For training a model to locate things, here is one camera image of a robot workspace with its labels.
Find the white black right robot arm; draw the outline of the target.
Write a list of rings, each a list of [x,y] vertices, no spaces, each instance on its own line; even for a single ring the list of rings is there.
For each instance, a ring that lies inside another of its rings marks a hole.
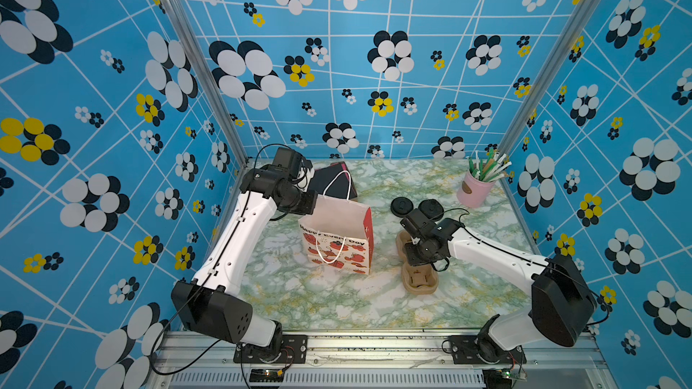
[[[488,239],[461,221],[436,222],[418,209],[404,216],[401,225],[412,238],[404,245],[412,266],[463,260],[501,277],[531,299],[525,308],[496,315],[481,328],[475,344],[488,363],[537,341],[571,348],[596,311],[595,295],[568,256],[528,254]]]

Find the white paper coffee cup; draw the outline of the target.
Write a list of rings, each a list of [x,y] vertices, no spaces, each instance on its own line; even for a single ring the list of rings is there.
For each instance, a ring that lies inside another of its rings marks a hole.
[[[441,221],[445,214],[442,204],[436,199],[425,199],[418,205],[418,209],[430,220]]]

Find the red white paper gift bag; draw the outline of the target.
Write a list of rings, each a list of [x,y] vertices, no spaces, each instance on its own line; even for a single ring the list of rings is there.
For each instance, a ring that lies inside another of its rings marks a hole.
[[[374,253],[371,208],[345,198],[321,194],[315,210],[298,220],[308,259],[317,264],[368,275]]]

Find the brown pulp cup carrier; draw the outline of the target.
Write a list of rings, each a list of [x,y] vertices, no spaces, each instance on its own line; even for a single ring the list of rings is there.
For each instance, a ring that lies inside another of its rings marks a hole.
[[[405,245],[411,242],[412,238],[406,231],[398,232],[396,249],[398,250],[398,257],[403,262],[401,268],[402,284],[405,290],[413,295],[432,295],[438,289],[439,277],[431,265],[413,267],[408,263]]]

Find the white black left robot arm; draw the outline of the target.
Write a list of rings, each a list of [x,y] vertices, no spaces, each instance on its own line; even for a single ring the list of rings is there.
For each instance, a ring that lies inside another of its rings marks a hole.
[[[232,344],[247,344],[270,356],[282,344],[280,322],[254,313],[239,297],[241,281],[261,234],[275,213],[307,215],[317,192],[309,188],[312,162],[285,145],[274,160],[243,176],[232,215],[213,251],[189,282],[175,284],[171,299],[185,329]]]

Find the black plastic cup lids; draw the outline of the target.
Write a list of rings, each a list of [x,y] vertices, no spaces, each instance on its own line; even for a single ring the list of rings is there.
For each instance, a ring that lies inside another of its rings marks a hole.
[[[394,198],[391,201],[389,208],[391,214],[394,214],[394,216],[397,218],[404,218],[407,216],[407,214],[410,214],[414,211],[414,209],[416,209],[413,202],[405,196],[398,196]]]

